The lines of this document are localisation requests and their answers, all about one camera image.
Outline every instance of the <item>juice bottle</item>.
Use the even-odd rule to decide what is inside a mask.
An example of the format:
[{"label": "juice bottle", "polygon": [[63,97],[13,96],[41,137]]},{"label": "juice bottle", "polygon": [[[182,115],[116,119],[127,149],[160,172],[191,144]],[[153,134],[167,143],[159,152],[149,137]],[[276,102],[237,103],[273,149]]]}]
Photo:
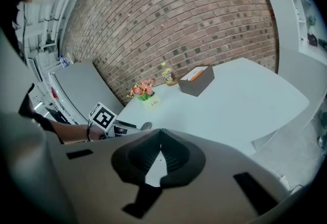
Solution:
[{"label": "juice bottle", "polygon": [[167,83],[167,85],[173,86],[173,85],[177,84],[177,79],[176,79],[173,69],[166,66],[165,62],[161,63],[161,66],[163,68],[162,75],[163,75],[163,78],[164,78],[165,82]]}]

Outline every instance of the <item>person's arm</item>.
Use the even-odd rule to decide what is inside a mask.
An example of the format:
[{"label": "person's arm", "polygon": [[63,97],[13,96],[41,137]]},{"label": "person's arm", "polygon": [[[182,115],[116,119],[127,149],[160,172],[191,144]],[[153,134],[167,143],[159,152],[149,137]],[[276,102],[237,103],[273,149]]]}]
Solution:
[{"label": "person's arm", "polygon": [[[87,141],[87,125],[68,125],[49,120],[56,134],[64,144]],[[90,140],[100,140],[104,131],[96,125],[90,128]]]}]

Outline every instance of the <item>floor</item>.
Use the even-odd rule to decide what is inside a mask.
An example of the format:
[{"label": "floor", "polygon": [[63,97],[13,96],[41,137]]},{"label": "floor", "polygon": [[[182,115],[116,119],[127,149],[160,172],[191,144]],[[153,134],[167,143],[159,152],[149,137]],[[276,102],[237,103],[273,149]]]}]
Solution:
[{"label": "floor", "polygon": [[326,151],[317,145],[317,137],[324,134],[315,116],[298,135],[277,133],[251,158],[279,176],[285,176],[290,189],[310,183],[317,173]]}]

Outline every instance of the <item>artificial flower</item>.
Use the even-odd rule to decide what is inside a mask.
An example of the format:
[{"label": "artificial flower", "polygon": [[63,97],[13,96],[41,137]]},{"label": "artificial flower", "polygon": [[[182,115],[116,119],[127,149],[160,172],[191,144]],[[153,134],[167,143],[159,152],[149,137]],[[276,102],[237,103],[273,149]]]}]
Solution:
[{"label": "artificial flower", "polygon": [[152,95],[153,94],[153,87],[151,87],[151,86],[147,87],[147,93],[149,95]]}]

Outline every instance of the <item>wristband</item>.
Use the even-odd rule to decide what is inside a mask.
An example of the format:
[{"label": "wristband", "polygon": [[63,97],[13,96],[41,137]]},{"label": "wristband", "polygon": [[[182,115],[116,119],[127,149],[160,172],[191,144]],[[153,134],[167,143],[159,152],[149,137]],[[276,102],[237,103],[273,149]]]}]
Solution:
[{"label": "wristband", "polygon": [[92,141],[92,140],[90,139],[90,128],[91,128],[91,125],[88,126],[87,129],[86,129],[86,136],[87,136],[87,140],[88,140],[88,141]]}]

